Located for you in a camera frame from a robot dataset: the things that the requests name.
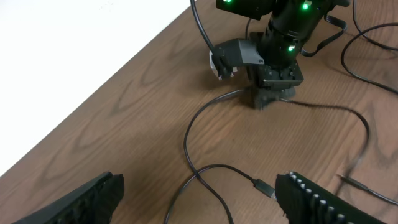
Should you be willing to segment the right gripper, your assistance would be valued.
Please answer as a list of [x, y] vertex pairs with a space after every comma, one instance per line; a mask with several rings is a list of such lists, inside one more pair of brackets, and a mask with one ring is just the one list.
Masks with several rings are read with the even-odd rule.
[[256, 44], [264, 63], [249, 67], [249, 79], [258, 88], [252, 86], [245, 89], [239, 100], [253, 109], [263, 110], [281, 98], [295, 96], [293, 87], [303, 82], [296, 60], [302, 43], [291, 36], [269, 30], [252, 32], [249, 39]]

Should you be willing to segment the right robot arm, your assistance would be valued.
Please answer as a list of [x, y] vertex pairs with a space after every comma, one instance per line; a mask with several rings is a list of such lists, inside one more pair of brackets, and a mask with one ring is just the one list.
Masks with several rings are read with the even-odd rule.
[[295, 86], [303, 82], [297, 55], [312, 57], [303, 49], [321, 19], [341, 30], [316, 48], [320, 51], [339, 38], [346, 22], [329, 15], [335, 6], [348, 7], [350, 0], [276, 0], [217, 1], [216, 6], [254, 20], [270, 15], [264, 32], [252, 32], [243, 39], [232, 39], [214, 46], [211, 66], [220, 78], [234, 75], [246, 67], [251, 82], [253, 106], [265, 108], [269, 103], [295, 95]]

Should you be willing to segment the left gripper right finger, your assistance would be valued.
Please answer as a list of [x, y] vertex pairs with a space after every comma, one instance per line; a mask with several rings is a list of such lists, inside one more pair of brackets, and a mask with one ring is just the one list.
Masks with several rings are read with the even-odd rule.
[[383, 224], [297, 172], [277, 175], [275, 196], [292, 224]]

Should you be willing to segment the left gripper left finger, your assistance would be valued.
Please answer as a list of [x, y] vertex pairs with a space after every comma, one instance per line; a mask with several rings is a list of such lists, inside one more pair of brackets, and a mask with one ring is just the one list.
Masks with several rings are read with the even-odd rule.
[[104, 172], [14, 224], [110, 224], [124, 197], [124, 176]]

